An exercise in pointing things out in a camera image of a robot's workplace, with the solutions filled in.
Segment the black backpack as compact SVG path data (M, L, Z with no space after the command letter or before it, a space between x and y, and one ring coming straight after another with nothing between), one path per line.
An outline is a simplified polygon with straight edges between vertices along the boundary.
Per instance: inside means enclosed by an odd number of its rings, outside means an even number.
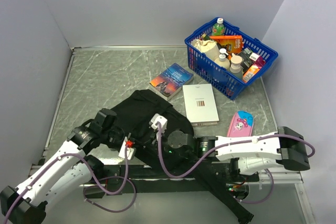
M115 126L134 139L139 160L171 178L192 176L224 203L239 223L252 221L253 214L229 194L226 184L213 172L217 137L196 137L189 120L150 90L134 91L112 110L116 113Z

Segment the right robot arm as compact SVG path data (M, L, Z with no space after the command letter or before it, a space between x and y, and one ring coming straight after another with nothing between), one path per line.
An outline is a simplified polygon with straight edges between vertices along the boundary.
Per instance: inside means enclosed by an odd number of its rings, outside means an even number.
M162 154L162 128L156 127L156 140L158 142L158 158L166 175L173 179L184 178L196 170L207 158L216 161L237 159L238 163L229 168L229 175L235 181L243 180L247 175L269 168L283 166L291 171L305 171L310 169L309 157L315 154L314 147L304 139L290 134L271 132L261 136L223 137L217 136L214 147L201 147L200 157L196 163L181 175L171 174L164 163Z

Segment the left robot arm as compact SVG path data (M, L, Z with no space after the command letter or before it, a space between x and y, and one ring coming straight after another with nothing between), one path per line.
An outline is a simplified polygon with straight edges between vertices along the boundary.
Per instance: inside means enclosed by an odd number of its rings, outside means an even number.
M79 185L98 183L104 164L90 152L109 141L117 114L101 109L94 119L74 128L59 150L33 175L1 191L1 212L7 223L42 223L52 204Z

